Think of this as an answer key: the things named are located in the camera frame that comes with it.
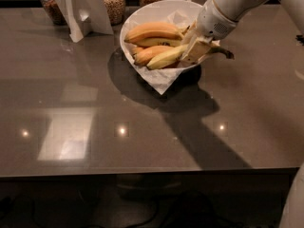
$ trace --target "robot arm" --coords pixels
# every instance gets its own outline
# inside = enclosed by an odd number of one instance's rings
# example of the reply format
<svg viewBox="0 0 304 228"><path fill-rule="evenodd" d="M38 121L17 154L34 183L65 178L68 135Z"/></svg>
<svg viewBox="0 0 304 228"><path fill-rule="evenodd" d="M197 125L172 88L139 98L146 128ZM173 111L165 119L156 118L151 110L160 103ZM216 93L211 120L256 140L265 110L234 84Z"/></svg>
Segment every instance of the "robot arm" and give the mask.
<svg viewBox="0 0 304 228"><path fill-rule="evenodd" d="M207 0L197 19L197 32L205 37L225 38L247 11L269 0ZM304 34L304 0L279 0Z"/></svg>

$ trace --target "kitchen counter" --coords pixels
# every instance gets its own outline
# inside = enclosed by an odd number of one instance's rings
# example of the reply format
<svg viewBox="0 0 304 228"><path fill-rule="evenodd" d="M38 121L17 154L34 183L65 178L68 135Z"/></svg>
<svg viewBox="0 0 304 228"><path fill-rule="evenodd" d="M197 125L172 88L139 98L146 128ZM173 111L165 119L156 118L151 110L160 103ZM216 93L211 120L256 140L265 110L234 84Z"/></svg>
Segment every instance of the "kitchen counter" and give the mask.
<svg viewBox="0 0 304 228"><path fill-rule="evenodd" d="M299 167L304 47L278 5L160 96L115 35L71 42L43 9L0 9L0 177Z"/></svg>

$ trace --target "white bowl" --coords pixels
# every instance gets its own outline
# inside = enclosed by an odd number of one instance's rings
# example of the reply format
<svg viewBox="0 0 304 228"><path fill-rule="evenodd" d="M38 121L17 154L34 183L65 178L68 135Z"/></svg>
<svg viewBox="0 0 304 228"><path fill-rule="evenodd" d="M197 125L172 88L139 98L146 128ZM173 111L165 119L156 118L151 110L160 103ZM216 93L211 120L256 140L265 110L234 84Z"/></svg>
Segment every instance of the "white bowl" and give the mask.
<svg viewBox="0 0 304 228"><path fill-rule="evenodd" d="M175 24L178 27L188 27L198 17L201 5L185 0L162 0L146 5L135 11L123 24L120 44L123 53L134 69L160 94L163 94L168 87L185 71L196 67L192 65L185 67L179 63L177 68L164 68L149 70L146 66L135 66L131 49L134 45L125 43L125 35L135 26L153 21L165 21Z"/></svg>
<svg viewBox="0 0 304 228"><path fill-rule="evenodd" d="M200 8L200 4L190 1L162 0L146 5L135 11L124 22L120 35L120 43L123 53L130 64L134 66L134 59L132 58L130 51L134 46L124 42L124 37L128 31L136 25L153 21L171 22L181 27L190 26L197 18Z"/></svg>

